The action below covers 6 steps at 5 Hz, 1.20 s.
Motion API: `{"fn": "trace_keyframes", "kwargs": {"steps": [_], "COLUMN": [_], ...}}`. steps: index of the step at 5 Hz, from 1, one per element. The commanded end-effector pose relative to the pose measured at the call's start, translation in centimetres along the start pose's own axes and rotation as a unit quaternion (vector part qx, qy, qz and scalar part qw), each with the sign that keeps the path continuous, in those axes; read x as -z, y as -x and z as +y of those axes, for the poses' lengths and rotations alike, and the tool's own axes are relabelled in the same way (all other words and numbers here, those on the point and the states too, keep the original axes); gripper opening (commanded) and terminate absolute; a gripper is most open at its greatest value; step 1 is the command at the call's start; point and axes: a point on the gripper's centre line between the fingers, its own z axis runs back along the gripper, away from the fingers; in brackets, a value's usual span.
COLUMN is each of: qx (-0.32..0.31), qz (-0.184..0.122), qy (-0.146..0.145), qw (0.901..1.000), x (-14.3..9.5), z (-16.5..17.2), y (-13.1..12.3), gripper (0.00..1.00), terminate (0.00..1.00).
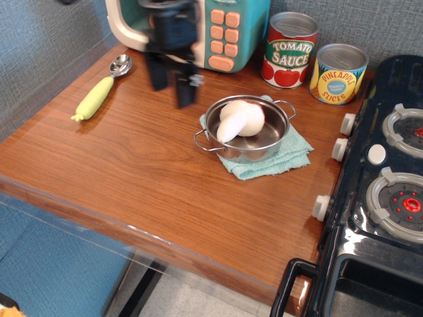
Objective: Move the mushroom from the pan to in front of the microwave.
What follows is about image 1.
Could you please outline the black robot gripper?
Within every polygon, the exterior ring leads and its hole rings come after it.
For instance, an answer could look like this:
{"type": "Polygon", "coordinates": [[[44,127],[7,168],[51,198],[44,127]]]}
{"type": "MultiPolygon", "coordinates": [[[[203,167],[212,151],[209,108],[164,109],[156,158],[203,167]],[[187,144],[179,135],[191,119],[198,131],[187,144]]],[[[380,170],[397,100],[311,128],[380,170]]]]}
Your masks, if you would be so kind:
{"type": "Polygon", "coordinates": [[[145,60],[153,89],[168,87],[169,67],[174,64],[178,108],[190,106],[204,84],[192,48],[198,41],[198,2],[142,1],[141,7],[149,15],[145,60]]]}

